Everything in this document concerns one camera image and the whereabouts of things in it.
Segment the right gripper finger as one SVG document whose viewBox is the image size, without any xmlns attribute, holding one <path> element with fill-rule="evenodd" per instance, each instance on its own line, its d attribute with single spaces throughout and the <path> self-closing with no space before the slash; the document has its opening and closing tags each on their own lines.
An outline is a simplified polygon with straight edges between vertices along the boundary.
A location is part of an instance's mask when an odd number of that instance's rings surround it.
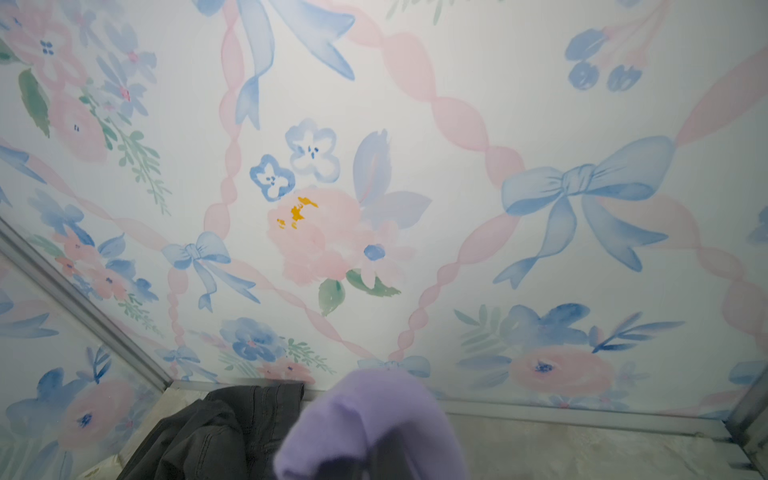
<svg viewBox="0 0 768 480">
<path fill-rule="evenodd" d="M 398 434 L 388 434 L 372 449 L 353 474 L 354 479 L 413 480 L 408 457 Z"/>
</svg>

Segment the purple cloth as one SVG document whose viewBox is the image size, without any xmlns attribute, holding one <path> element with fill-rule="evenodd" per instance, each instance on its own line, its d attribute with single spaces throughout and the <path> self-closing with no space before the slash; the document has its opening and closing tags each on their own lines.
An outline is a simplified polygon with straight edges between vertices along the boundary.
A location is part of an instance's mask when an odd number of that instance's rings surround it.
<svg viewBox="0 0 768 480">
<path fill-rule="evenodd" d="M 390 434 L 414 479 L 467 479 L 456 434 L 432 393 L 402 370 L 353 371 L 303 409 L 274 459 L 279 479 L 314 479 L 334 460 L 364 464 Z"/>
</svg>

